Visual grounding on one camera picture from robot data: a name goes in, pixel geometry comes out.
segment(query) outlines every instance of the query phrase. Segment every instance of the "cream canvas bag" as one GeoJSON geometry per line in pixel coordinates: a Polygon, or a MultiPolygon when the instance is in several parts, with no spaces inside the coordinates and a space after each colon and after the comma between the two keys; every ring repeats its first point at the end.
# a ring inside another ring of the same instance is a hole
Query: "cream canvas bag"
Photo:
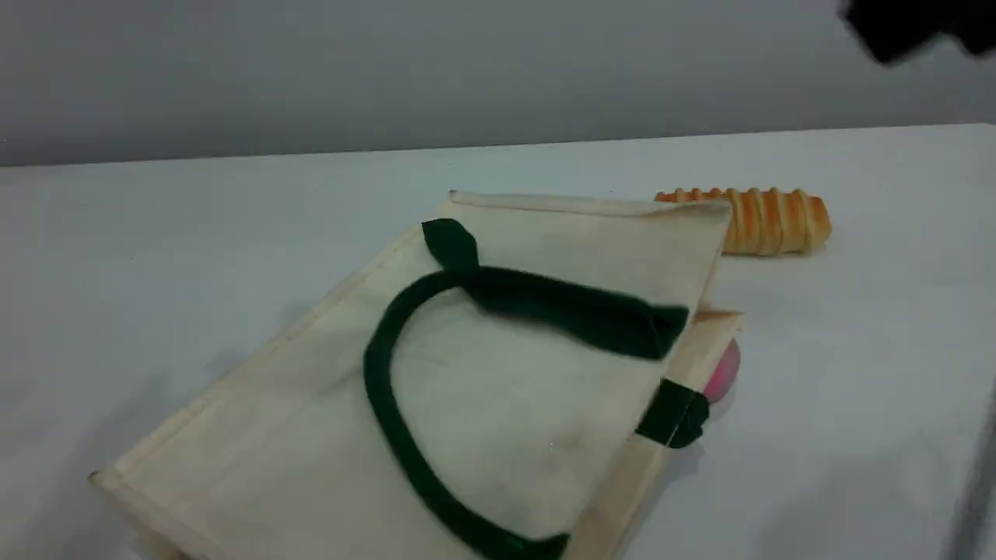
{"type": "MultiPolygon", "coordinates": [[[[700,391],[739,322],[695,315],[728,205],[451,193],[438,215],[473,236],[482,265],[694,318],[655,361],[452,289],[393,347],[397,408],[460,503],[526,540],[570,535],[564,558],[613,557],[666,462],[666,447],[634,433],[657,388],[666,376],[700,391]]],[[[480,558],[413,489],[364,383],[388,304],[439,268],[413,228],[93,482],[164,557],[480,558]]]]}

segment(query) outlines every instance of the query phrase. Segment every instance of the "bread roll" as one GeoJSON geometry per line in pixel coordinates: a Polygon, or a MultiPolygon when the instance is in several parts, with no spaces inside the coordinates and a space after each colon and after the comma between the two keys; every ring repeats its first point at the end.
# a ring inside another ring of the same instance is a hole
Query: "bread roll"
{"type": "Polygon", "coordinates": [[[659,192],[661,202],[692,202],[726,198],[733,205],[733,217],[726,231],[723,252],[739,255],[780,255],[808,253],[830,237],[832,227],[827,206],[817,196],[796,189],[786,194],[777,188],[762,192],[751,188],[740,192],[713,188],[708,192],[693,188],[672,193],[659,192]]]}

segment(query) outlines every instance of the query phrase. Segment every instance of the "pink ball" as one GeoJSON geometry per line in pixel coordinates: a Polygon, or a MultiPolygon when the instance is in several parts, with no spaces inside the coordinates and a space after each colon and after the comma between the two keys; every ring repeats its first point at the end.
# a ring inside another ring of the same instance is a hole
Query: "pink ball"
{"type": "Polygon", "coordinates": [[[730,391],[733,381],[737,379],[737,370],[739,369],[740,346],[737,341],[731,340],[703,392],[711,405],[719,402],[730,391]]]}

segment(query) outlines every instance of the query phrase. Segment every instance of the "bag handle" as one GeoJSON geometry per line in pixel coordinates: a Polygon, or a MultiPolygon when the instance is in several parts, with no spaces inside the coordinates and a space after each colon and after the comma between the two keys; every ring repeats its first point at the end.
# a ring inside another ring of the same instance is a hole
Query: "bag handle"
{"type": "Polygon", "coordinates": [[[556,560],[563,554],[569,534],[536,540],[495,525],[463,505],[419,451],[390,382],[393,349],[404,324],[432,297],[459,287],[486,311],[543,320],[602,350],[661,360],[684,328],[688,309],[652,306],[626,294],[480,266],[473,236],[456,220],[426,222],[422,230],[430,252],[444,270],[423,276],[401,290],[377,324],[364,353],[364,383],[373,414],[415,493],[465,544],[489,560],[556,560]]]}

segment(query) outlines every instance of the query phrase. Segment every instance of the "gray wall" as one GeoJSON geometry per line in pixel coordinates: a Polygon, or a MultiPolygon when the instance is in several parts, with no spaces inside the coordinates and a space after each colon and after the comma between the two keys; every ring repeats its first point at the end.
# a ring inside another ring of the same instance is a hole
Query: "gray wall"
{"type": "Polygon", "coordinates": [[[0,0],[0,164],[996,121],[832,0],[0,0]]]}

